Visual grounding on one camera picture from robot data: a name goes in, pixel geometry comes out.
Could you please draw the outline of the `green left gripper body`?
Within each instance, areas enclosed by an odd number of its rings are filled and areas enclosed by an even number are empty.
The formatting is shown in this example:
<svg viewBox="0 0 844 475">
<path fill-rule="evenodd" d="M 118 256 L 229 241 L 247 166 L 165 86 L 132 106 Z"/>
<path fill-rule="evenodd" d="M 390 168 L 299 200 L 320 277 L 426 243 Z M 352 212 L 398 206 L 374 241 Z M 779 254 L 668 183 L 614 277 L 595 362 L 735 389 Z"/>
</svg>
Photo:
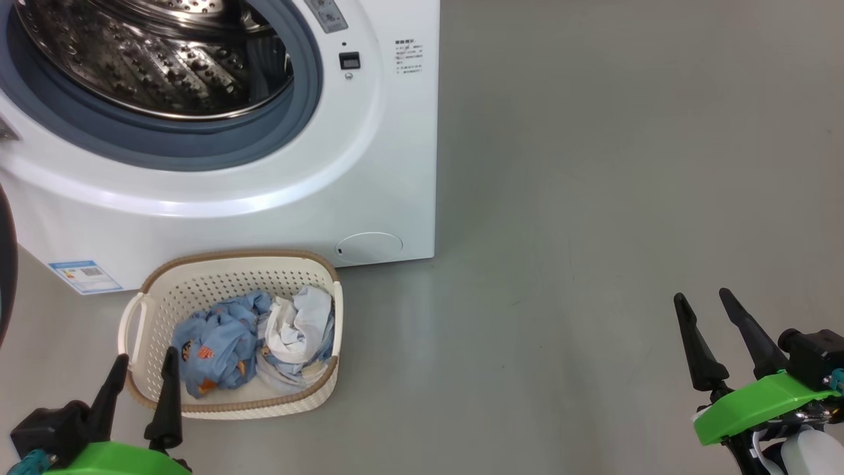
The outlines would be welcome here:
<svg viewBox="0 0 844 475">
<path fill-rule="evenodd" d="M 63 446 L 41 449 L 48 459 L 55 459 L 46 474 L 192 474 L 184 460 L 168 453 L 180 444 L 180 440 L 151 440 L 142 447 L 111 440 L 70 451 Z"/>
</svg>

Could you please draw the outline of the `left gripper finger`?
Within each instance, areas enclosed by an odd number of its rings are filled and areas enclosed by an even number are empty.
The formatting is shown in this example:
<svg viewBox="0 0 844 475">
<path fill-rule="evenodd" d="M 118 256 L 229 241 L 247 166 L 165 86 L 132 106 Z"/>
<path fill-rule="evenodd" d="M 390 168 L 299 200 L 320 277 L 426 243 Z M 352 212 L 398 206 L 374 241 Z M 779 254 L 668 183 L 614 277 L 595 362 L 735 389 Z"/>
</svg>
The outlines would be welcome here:
<svg viewBox="0 0 844 475">
<path fill-rule="evenodd" d="M 88 442 L 97 443 L 111 439 L 117 398 L 123 392 L 127 372 L 129 355 L 119 354 L 90 406 L 87 417 Z"/>
<path fill-rule="evenodd" d="M 170 346 L 161 367 L 162 385 L 156 411 L 144 430 L 152 451 L 166 453 L 182 443 L 180 360 L 178 349 Z"/>
</svg>

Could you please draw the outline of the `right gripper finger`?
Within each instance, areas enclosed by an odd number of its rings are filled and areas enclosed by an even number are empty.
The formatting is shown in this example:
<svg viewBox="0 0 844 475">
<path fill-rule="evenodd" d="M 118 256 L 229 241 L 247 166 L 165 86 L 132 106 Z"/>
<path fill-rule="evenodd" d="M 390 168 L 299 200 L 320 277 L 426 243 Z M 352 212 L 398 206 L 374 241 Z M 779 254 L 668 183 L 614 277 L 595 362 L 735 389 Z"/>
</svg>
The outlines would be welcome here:
<svg viewBox="0 0 844 475">
<path fill-rule="evenodd" d="M 726 384 L 729 370 L 717 361 L 697 327 L 697 316 L 684 294 L 673 296 L 679 334 L 683 342 L 688 375 L 694 390 L 708 392 L 711 399 L 720 399 L 732 389 Z"/>
<path fill-rule="evenodd" d="M 785 370 L 788 360 L 783 352 L 756 319 L 742 306 L 732 291 L 728 288 L 721 288 L 719 298 L 730 322 L 741 333 L 744 345 L 754 364 L 753 374 L 757 381 Z"/>
</svg>

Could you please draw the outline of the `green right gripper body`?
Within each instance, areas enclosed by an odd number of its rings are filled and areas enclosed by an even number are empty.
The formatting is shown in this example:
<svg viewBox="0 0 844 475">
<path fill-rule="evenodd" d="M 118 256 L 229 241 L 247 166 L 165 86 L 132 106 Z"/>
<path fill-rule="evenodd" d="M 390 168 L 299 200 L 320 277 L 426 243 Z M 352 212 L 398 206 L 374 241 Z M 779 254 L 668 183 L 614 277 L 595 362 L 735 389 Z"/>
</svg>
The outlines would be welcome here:
<svg viewBox="0 0 844 475">
<path fill-rule="evenodd" d="M 830 388 L 811 390 L 786 372 L 768 375 L 729 392 L 697 412 L 693 421 L 694 433 L 703 446 L 720 444 L 724 438 L 833 396 L 841 396 L 841 392 Z"/>
</svg>

